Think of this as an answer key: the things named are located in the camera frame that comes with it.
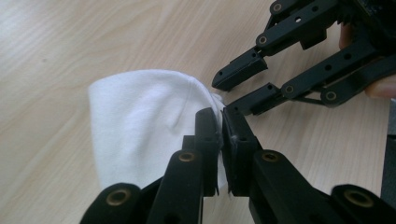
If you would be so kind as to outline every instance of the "human hand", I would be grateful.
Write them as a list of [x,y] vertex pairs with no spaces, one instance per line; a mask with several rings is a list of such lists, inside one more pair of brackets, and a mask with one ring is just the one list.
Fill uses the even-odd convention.
[[[352,35],[353,30],[349,24],[341,25],[340,49],[347,47],[352,42]],[[396,75],[372,83],[365,92],[373,98],[396,98]]]

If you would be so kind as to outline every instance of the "wooden table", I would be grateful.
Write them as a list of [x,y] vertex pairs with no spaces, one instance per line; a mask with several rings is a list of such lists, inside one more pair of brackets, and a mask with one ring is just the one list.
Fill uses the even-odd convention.
[[[88,86],[146,68],[177,70],[207,87],[251,48],[271,1],[147,0],[0,3],[0,222],[77,223],[101,191],[90,133]],[[267,82],[281,86],[338,50],[292,46],[226,103]],[[380,193],[389,101],[361,94],[328,109],[285,103],[247,117],[264,148],[281,151],[315,188],[351,183]],[[226,190],[205,202],[204,223],[252,223],[246,199]]]

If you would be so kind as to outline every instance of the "wood grain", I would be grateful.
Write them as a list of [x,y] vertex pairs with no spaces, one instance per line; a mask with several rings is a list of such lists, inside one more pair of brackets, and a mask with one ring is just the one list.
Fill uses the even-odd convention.
[[[120,72],[163,68],[200,79],[251,48],[271,1],[0,2],[0,222],[77,223],[100,192],[87,88]],[[218,92],[226,103],[280,86],[337,51],[295,45],[270,69]],[[389,101],[363,94],[335,109],[285,103],[247,117],[262,146],[284,153],[314,187],[351,183],[380,192]],[[204,223],[252,223],[246,199],[205,201]]]

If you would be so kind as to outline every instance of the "cloth fold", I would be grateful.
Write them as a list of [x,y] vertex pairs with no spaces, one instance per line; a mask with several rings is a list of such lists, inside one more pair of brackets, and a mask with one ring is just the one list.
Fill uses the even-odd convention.
[[[196,78],[156,69],[100,79],[89,95],[102,189],[120,182],[143,188],[160,178],[183,136],[194,135],[195,113],[212,107],[220,125],[224,107]],[[219,186],[225,181],[219,164]]]

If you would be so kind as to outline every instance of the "white cloth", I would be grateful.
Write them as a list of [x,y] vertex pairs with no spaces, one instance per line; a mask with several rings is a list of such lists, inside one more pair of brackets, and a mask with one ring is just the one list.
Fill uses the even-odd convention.
[[[224,107],[194,77],[141,70],[100,79],[89,89],[92,142],[102,189],[116,183],[143,188],[163,176],[184,135],[194,135],[195,113]],[[219,186],[224,185],[219,165]]]

